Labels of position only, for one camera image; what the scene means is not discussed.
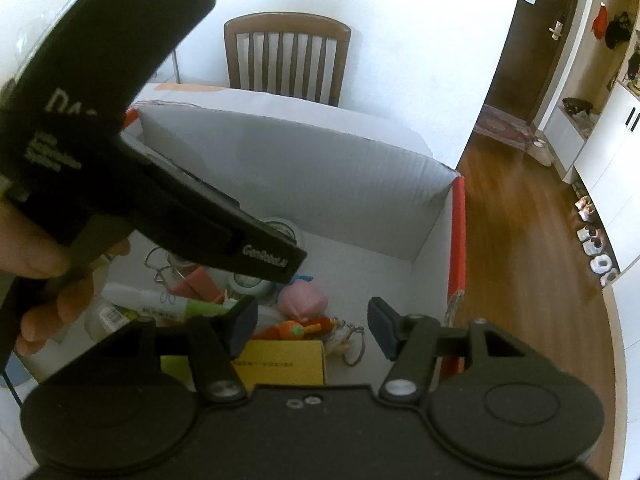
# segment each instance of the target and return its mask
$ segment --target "red foam edge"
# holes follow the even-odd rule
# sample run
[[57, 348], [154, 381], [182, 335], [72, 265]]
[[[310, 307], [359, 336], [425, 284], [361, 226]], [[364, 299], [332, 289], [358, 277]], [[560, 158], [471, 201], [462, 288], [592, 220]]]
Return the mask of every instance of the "red foam edge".
[[466, 283], [466, 211], [465, 178], [457, 176], [452, 184], [451, 254], [447, 301], [454, 308], [462, 302]]
[[138, 110], [135, 108], [129, 108], [127, 113], [124, 115], [124, 124], [122, 125], [122, 129], [124, 130], [128, 126], [131, 126], [138, 119]]

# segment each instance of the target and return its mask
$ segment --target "finger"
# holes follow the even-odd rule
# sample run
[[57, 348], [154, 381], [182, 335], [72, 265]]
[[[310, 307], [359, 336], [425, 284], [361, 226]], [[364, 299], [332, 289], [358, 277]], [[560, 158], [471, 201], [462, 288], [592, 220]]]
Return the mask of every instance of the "finger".
[[113, 254], [113, 256], [127, 256], [131, 251], [131, 243], [127, 238], [119, 241], [111, 249], [107, 251], [107, 254]]
[[0, 270], [27, 278], [61, 276], [69, 266], [64, 248], [7, 200], [0, 200]]
[[56, 305], [44, 304], [33, 307], [22, 316], [20, 331], [25, 341], [46, 341], [55, 336], [63, 325]]
[[66, 325], [80, 317], [94, 296], [94, 280], [91, 277], [67, 285], [58, 294], [58, 317]]
[[18, 352], [18, 354], [27, 357], [42, 350], [42, 347], [46, 343], [47, 343], [46, 341], [36, 341], [36, 342], [27, 341], [25, 338], [22, 337], [22, 334], [20, 334], [18, 336], [18, 339], [15, 341], [15, 351]]

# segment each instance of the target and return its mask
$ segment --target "wooden chair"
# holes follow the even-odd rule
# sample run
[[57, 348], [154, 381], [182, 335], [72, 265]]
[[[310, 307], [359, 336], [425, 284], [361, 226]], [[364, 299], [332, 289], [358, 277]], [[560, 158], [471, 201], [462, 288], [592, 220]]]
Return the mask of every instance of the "wooden chair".
[[[315, 14], [303, 12], [258, 12], [234, 18], [225, 23], [225, 48], [226, 63], [229, 70], [229, 83], [231, 88], [240, 88], [240, 62], [238, 55], [238, 35], [249, 35], [248, 52], [248, 81], [249, 90], [255, 90], [255, 39], [256, 34], [262, 35], [262, 91], [268, 91], [270, 71], [270, 35], [278, 35], [278, 44], [275, 63], [275, 91], [282, 95], [282, 66], [284, 58], [284, 34], [293, 33], [291, 48], [291, 61], [289, 81], [284, 82], [286, 95], [293, 95], [296, 87], [296, 74], [298, 73], [298, 38], [300, 35], [307, 37], [304, 52], [302, 98], [320, 102], [322, 82], [324, 79], [324, 67], [326, 63], [327, 39], [335, 40], [334, 69], [331, 78], [328, 103], [337, 106], [340, 100], [340, 89], [344, 76], [344, 67], [347, 61], [347, 50], [351, 38], [351, 29], [345, 24]], [[308, 97], [309, 79], [311, 72], [312, 38], [322, 38], [318, 60], [318, 74], [316, 75], [316, 88]]]

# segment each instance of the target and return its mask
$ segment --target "wooden floor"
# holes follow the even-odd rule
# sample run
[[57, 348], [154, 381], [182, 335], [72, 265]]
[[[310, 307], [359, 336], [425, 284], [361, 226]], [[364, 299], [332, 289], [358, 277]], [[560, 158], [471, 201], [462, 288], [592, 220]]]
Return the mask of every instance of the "wooden floor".
[[529, 155], [473, 134], [458, 166], [466, 187], [466, 295], [456, 315], [520, 338], [588, 384], [606, 426], [589, 464], [604, 479], [613, 444], [614, 369], [598, 277], [575, 231], [573, 189]]

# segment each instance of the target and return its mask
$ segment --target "pink sponge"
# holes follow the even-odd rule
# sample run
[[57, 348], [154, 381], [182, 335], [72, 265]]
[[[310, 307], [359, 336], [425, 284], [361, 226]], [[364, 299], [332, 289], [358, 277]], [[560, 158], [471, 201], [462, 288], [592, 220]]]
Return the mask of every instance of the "pink sponge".
[[169, 292], [190, 300], [203, 300], [209, 303], [222, 303], [225, 299], [225, 295], [220, 292], [204, 267], [198, 267]]
[[296, 280], [282, 289], [277, 309], [291, 319], [304, 323], [326, 310], [327, 297], [313, 284]]

